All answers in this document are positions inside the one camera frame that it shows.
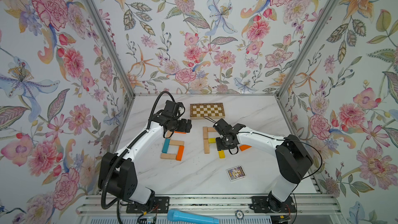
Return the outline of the yellow block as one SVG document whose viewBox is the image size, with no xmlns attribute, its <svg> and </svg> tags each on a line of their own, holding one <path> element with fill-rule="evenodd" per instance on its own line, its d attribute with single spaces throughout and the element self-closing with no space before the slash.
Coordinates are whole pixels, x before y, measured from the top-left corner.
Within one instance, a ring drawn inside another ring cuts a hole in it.
<svg viewBox="0 0 398 224">
<path fill-rule="evenodd" d="M 226 157 L 223 150 L 218 151 L 218 154 L 220 159 L 224 159 Z"/>
</svg>

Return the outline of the teal wooden block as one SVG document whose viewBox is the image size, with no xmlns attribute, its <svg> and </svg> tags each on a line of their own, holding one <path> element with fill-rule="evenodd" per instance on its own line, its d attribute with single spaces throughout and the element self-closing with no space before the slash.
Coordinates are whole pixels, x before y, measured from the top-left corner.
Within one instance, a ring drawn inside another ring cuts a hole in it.
<svg viewBox="0 0 398 224">
<path fill-rule="evenodd" d="M 162 153 L 167 153 L 169 150 L 169 146 L 170 146 L 170 139 L 165 139 L 164 144 L 163 144 L 163 148 L 162 148 Z"/>
</svg>

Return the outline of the orange block front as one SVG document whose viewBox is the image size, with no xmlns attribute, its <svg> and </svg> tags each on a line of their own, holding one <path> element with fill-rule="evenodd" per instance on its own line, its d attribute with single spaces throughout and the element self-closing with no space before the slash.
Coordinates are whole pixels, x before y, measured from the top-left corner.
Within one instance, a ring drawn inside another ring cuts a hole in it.
<svg viewBox="0 0 398 224">
<path fill-rule="evenodd" d="M 176 160 L 177 161 L 181 161 L 182 160 L 183 152 L 184 152 L 184 146 L 179 146 L 178 153 L 177 153 L 177 156 L 176 156 Z"/>
</svg>

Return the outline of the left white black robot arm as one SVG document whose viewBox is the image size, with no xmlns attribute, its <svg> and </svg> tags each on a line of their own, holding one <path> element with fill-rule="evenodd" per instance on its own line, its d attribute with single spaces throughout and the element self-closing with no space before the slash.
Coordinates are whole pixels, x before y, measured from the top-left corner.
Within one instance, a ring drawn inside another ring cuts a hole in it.
<svg viewBox="0 0 398 224">
<path fill-rule="evenodd" d="M 153 107 L 147 125 L 138 136 L 117 152 L 102 157 L 98 187 L 103 209 L 118 201 L 134 203 L 146 210 L 154 207 L 155 193 L 138 182 L 134 162 L 153 143 L 166 139 L 168 132 L 189 133 L 192 128 L 191 120 L 181 118 L 185 112 L 181 102 L 167 100 L 164 109 L 154 110 Z"/>
</svg>

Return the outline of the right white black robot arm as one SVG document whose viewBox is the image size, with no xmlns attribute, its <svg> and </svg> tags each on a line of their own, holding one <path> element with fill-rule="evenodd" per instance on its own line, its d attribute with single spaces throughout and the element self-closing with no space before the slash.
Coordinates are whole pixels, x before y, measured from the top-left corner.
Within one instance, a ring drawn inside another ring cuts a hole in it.
<svg viewBox="0 0 398 224">
<path fill-rule="evenodd" d="M 224 119 L 213 125 L 220 135 L 216 138 L 218 150 L 239 150 L 239 145 L 248 145 L 273 155 L 277 161 L 279 175 L 276 184 L 266 197 L 252 197 L 250 208 L 255 213 L 296 212 L 292 206 L 291 194 L 313 166 L 314 161 L 305 144 L 295 135 L 287 137 L 274 136 L 253 130 L 246 125 L 237 123 L 232 126 Z"/>
</svg>

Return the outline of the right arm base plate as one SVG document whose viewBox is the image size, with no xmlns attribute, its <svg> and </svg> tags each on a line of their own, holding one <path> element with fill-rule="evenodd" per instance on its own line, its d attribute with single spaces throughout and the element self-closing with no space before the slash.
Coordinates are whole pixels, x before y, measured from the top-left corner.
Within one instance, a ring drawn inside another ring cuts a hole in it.
<svg viewBox="0 0 398 224">
<path fill-rule="evenodd" d="M 292 197 L 288 197 L 285 202 L 280 202 L 274 197 L 253 196 L 249 206 L 255 213 L 296 213 L 297 209 Z"/>
</svg>

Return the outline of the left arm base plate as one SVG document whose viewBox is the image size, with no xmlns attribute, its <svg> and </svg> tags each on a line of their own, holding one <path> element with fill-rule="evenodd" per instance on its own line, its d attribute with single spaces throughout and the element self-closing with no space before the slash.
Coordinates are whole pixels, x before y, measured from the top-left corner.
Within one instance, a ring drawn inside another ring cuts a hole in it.
<svg viewBox="0 0 398 224">
<path fill-rule="evenodd" d="M 170 207 L 170 197 L 151 197 L 147 203 L 132 202 L 126 207 L 127 214 L 147 214 L 152 211 L 158 214 L 167 214 Z"/>
</svg>

